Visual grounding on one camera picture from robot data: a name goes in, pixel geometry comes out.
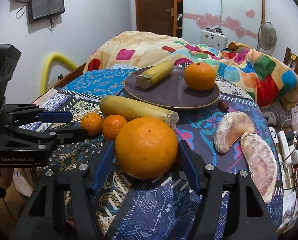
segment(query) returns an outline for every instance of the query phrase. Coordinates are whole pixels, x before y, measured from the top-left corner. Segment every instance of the round ceramic plate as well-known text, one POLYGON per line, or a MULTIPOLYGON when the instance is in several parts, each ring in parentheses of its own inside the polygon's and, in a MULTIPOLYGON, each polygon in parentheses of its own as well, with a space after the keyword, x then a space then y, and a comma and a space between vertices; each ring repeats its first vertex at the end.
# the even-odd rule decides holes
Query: round ceramic plate
POLYGON ((184 81, 183 67, 174 67, 171 74, 148 89, 142 89, 136 84, 136 77, 151 67, 133 72, 124 82, 125 91, 140 101, 172 110, 197 109, 216 103, 220 90, 215 84, 208 91, 195 91, 184 81))

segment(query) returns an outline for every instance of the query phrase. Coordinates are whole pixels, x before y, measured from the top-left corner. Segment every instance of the fleece blanket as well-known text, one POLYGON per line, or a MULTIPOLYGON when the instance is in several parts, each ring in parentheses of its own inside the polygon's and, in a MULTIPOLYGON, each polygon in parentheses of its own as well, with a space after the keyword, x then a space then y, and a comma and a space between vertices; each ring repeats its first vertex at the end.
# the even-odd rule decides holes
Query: fleece blanket
POLYGON ((280 100, 289 110, 298 100, 298 76, 288 66, 238 42, 231 42, 228 48, 220 51, 204 44, 189 44, 182 38, 126 31, 94 52, 84 73, 115 64, 143 68, 165 60, 172 61, 175 66, 208 63, 218 76, 243 89, 260 107, 280 100))

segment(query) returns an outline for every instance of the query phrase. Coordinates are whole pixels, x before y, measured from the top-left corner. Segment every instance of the small orange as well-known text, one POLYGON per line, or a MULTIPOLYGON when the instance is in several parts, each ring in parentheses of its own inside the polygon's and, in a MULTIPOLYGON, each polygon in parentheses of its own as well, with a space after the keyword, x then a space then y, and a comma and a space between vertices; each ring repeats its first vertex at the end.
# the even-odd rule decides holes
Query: small orange
POLYGON ((88 131, 88 135, 97 135, 102 129, 102 117, 94 112, 88 113, 81 119, 80 126, 88 131))
POLYGON ((141 117, 122 127, 114 148, 123 171, 153 179, 163 175, 175 161, 178 139, 163 121, 141 117))
POLYGON ((121 115, 112 114, 105 118, 102 123, 102 133, 106 140, 114 141, 118 132, 128 121, 121 115))
POLYGON ((213 88, 216 74, 207 63, 192 63, 184 71, 184 81, 188 87, 197 91, 206 91, 213 88))

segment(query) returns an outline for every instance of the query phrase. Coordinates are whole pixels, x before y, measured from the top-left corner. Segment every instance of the table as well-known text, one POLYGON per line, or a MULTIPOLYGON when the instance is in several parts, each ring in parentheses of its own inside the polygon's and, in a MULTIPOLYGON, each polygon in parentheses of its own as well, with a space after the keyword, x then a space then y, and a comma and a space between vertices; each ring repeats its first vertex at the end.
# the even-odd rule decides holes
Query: table
MULTIPOLYGON (((96 112, 104 117, 99 109, 101 98, 104 95, 118 94, 123 88, 123 81, 133 71, 135 69, 87 72, 54 94, 43 106, 49 110, 71 111, 74 118, 70 124, 33 123, 24 127, 39 131, 68 125, 77 127, 80 125, 80 119, 89 112, 96 112)), ((250 116, 255 123, 256 133, 270 145, 277 160, 268 126, 257 104, 250 98, 239 95, 222 93, 220 97, 229 104, 229 111, 243 111, 250 116)), ((213 135, 217 123, 224 116, 216 106, 182 111, 179 115, 180 122, 175 131, 178 138, 185 139, 192 149, 202 155, 206 163, 212 163, 220 170, 231 173, 247 169, 239 143, 235 143, 224 156, 217 155, 214 149, 213 135), (203 151, 206 147, 212 150, 212 155, 204 154, 209 152, 203 151)), ((74 172, 90 155, 97 154, 103 144, 103 136, 100 135, 91 141, 61 145, 51 155, 50 165, 57 166, 59 172, 74 172)), ((38 169, 38 176, 43 175, 48 168, 47 166, 38 169)), ((66 215, 70 219, 73 216, 70 209, 70 192, 65 194, 66 215)), ((116 160, 113 160, 111 173, 99 194, 89 196, 95 219, 99 221, 107 239, 138 240, 186 239, 201 199, 202 196, 196 195, 189 188, 183 171, 171 169, 160 178, 139 181, 122 172, 116 160)), ((228 192, 223 192, 214 239, 222 238, 228 199, 228 192)), ((267 205, 276 227, 281 223, 282 200, 283 188, 279 170, 274 196, 267 205)))

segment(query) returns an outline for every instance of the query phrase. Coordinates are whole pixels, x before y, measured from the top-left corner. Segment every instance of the plate rim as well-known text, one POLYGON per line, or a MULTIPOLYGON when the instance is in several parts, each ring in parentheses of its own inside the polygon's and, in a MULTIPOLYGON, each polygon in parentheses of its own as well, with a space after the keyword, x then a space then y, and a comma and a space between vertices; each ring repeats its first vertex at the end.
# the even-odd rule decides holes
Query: plate rim
POLYGON ((159 106, 159 107, 162 107, 162 108, 166 108, 166 109, 176 109, 176 110, 189 110, 189 109, 199 109, 199 108, 205 108, 205 107, 208 107, 210 105, 213 105, 215 102, 217 102, 220 98, 220 95, 221 95, 221 92, 220 92, 220 88, 218 87, 218 85, 215 83, 213 87, 217 87, 218 91, 219 91, 219 95, 217 97, 217 99, 215 101, 213 101, 212 103, 209 103, 207 105, 203 105, 203 106, 191 106, 191 107, 176 107, 176 106, 164 106, 164 105, 159 105, 159 104, 155 104, 155 103, 152 103, 152 102, 149 102, 149 101, 146 101, 146 100, 143 100, 137 96, 134 96, 132 93, 130 93, 130 91, 126 88, 126 80, 127 78, 124 80, 123 82, 123 88, 126 90, 126 92, 131 95, 132 97, 136 98, 137 100, 141 101, 141 102, 145 102, 147 104, 150 104, 150 105, 154 105, 154 106, 159 106))

